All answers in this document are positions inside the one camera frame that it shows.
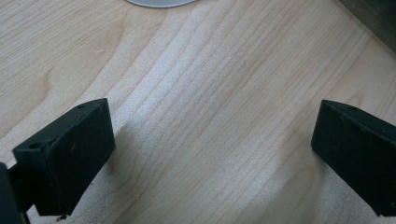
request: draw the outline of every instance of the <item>3d printed part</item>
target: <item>3d printed part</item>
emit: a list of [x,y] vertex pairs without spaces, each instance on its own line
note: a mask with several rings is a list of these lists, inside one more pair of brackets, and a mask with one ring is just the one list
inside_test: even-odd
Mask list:
[[76,106],[14,148],[8,172],[0,167],[0,191],[8,192],[0,216],[7,204],[20,214],[34,204],[40,216],[71,215],[114,148],[107,99]]
[[311,146],[378,216],[396,216],[396,127],[324,100]]

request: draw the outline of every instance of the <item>wood grain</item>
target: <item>wood grain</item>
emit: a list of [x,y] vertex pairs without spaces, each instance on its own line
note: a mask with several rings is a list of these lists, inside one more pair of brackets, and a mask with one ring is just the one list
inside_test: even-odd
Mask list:
[[109,100],[117,150],[62,223],[396,223],[311,151],[323,98],[396,124],[396,56],[336,0],[0,10],[2,162]]

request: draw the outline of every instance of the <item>wooden surface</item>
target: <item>wooden surface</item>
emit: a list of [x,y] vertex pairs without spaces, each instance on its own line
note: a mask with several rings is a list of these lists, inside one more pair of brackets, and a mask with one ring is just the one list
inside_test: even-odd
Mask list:
[[323,98],[396,124],[396,56],[338,1],[0,8],[2,162],[109,100],[117,150],[60,223],[396,223],[311,151]]

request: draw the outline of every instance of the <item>light wood tabletop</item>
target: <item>light wood tabletop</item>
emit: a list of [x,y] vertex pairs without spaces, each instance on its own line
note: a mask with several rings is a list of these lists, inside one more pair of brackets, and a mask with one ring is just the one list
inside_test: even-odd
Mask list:
[[396,223],[310,146],[322,99],[396,124],[396,55],[338,1],[0,8],[1,162],[73,106],[109,101],[117,148],[59,223]]

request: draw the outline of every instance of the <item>white object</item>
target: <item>white object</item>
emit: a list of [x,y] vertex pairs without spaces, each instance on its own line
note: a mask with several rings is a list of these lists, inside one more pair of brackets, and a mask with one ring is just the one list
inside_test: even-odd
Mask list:
[[142,7],[178,7],[196,0],[127,0]]

